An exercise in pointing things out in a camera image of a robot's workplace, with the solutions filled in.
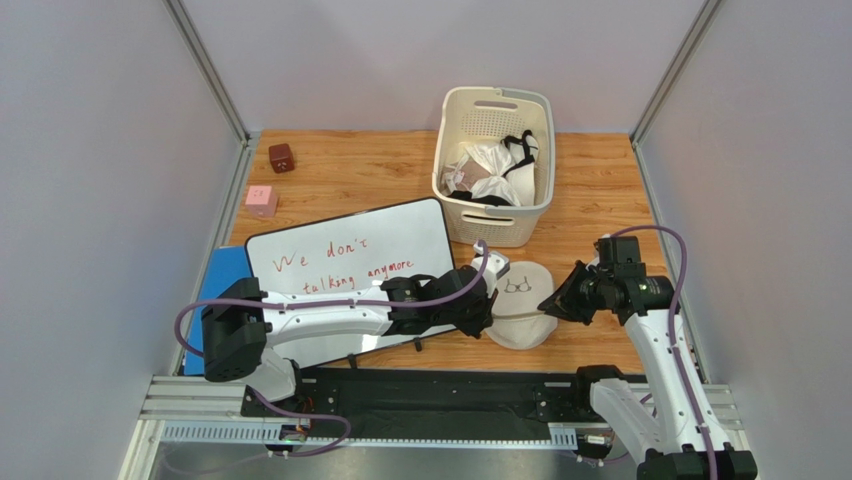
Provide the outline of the white garment in basket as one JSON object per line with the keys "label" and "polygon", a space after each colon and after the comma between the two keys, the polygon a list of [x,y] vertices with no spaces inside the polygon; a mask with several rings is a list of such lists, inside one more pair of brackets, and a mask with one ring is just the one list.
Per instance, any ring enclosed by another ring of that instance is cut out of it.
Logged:
{"label": "white garment in basket", "polygon": [[514,189],[502,177],[511,163],[501,142],[462,142],[457,160],[445,164],[439,172],[439,190],[446,196],[470,194],[471,201],[489,198],[497,205],[518,207]]}

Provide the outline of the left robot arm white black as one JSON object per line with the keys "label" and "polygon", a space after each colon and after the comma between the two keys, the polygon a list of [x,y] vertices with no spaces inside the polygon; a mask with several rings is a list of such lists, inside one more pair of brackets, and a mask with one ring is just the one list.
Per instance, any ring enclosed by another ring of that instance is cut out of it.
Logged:
{"label": "left robot arm white black", "polygon": [[243,381],[270,401],[296,394],[297,361],[275,346],[339,334],[420,336],[452,326],[479,338],[493,323],[498,283],[508,267],[484,258],[434,277],[395,277],[362,290],[319,295],[264,291],[256,277],[235,281],[201,313],[203,376]]}

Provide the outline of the aluminium rail frame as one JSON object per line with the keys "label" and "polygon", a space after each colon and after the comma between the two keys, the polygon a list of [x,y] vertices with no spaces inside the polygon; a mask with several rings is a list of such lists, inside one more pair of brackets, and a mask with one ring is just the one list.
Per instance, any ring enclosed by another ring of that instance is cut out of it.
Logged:
{"label": "aluminium rail frame", "polygon": [[579,451],[600,458],[624,449],[607,423],[552,423],[547,440],[353,440],[351,423],[342,416],[268,410],[241,382],[210,383],[200,376],[161,376],[153,379],[141,418],[156,421],[160,441],[267,445],[307,452],[312,447],[422,447],[535,449]]}

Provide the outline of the white mesh laundry bag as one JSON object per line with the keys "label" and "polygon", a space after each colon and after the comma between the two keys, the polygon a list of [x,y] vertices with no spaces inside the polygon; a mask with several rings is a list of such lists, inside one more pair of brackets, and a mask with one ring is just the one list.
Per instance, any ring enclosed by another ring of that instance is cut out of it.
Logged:
{"label": "white mesh laundry bag", "polygon": [[530,350],[542,344],[559,320],[538,309],[555,291],[553,276],[541,264],[520,261],[498,283],[492,309],[493,324],[484,330],[498,345],[511,350]]}

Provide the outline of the pink cube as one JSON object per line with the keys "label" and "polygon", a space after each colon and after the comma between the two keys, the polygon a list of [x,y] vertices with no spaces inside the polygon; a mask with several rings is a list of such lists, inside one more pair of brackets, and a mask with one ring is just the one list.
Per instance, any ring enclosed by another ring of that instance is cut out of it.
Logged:
{"label": "pink cube", "polygon": [[270,218],[276,214],[278,195],[271,185],[252,185],[246,192],[244,206],[256,217]]}

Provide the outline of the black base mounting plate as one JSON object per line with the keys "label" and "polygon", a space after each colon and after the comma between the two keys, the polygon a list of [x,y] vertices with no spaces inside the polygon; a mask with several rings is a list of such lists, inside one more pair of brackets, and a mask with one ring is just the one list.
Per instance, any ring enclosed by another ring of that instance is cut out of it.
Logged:
{"label": "black base mounting plate", "polygon": [[297,395],[277,405],[342,416],[353,440],[547,440],[552,423],[601,422],[590,387],[603,378],[644,380],[612,365],[574,373],[312,367]]}

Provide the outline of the whiteboard with red writing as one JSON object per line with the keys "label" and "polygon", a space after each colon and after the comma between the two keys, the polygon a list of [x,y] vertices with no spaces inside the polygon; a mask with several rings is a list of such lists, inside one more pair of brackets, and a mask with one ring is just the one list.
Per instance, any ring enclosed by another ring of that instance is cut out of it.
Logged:
{"label": "whiteboard with red writing", "polygon": [[251,236],[251,273],[266,291],[320,295],[454,269],[441,203],[425,198]]}

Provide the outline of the brown cube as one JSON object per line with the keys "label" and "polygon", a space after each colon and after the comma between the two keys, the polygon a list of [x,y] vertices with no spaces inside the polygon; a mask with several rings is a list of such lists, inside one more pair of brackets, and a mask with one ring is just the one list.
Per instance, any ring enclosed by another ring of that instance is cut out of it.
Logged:
{"label": "brown cube", "polygon": [[268,159],[272,171],[282,174],[295,169],[295,158],[288,143],[272,145],[268,148]]}

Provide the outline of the cream plastic laundry basket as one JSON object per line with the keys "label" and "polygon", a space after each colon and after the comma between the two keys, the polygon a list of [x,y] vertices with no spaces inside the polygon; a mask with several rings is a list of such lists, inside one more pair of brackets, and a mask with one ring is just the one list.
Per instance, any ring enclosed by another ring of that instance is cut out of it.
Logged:
{"label": "cream plastic laundry basket", "polygon": [[501,87],[456,87],[443,101],[432,188],[452,240],[521,247],[554,195],[549,100]]}

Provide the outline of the black and white bra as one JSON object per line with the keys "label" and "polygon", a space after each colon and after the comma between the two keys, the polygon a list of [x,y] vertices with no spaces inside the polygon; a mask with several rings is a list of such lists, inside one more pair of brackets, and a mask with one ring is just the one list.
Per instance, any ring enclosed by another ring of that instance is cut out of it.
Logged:
{"label": "black and white bra", "polygon": [[535,166],[539,156],[539,143],[531,130],[519,137],[506,136],[501,145],[508,151],[511,165],[502,177],[514,189],[520,206],[532,206],[535,201]]}

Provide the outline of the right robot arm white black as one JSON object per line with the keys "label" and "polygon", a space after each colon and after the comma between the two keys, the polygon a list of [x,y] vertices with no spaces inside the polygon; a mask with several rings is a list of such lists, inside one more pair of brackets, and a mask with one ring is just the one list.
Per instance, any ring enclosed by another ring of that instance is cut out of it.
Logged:
{"label": "right robot arm white black", "polygon": [[691,361],[679,313],[682,282],[648,275],[634,236],[603,237],[595,250],[596,262],[577,262],[538,308],[583,324],[599,311],[613,313],[638,352],[654,409],[606,365],[578,369],[580,401],[609,424],[639,479],[757,478],[753,454],[731,443]]}

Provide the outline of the blue folder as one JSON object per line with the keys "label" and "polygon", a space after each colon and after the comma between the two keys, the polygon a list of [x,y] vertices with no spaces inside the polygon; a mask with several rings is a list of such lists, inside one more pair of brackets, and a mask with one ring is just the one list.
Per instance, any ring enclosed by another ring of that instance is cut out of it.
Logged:
{"label": "blue folder", "polygon": [[[242,246],[217,248],[208,261],[199,299],[217,298],[235,281],[249,276],[248,258]],[[203,349],[201,313],[201,308],[193,312],[188,335],[188,343],[198,350]]]}

